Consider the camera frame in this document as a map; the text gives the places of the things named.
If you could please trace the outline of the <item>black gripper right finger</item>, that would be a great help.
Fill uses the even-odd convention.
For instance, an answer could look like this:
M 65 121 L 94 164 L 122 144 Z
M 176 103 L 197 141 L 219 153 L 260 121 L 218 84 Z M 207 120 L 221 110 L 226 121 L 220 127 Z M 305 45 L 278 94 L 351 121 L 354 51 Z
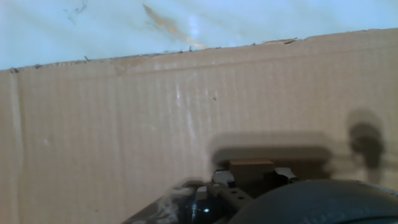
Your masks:
M 273 186 L 275 188 L 282 187 L 289 184 L 300 182 L 298 178 L 288 167 L 276 167 L 273 174 Z

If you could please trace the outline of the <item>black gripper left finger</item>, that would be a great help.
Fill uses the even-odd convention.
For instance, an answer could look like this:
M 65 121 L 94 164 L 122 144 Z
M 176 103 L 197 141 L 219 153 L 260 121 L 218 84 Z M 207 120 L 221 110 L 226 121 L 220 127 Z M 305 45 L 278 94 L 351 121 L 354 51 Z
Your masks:
M 252 202 L 251 196 L 237 188 L 229 170 L 216 171 L 213 180 L 206 184 L 206 191 L 235 212 Z

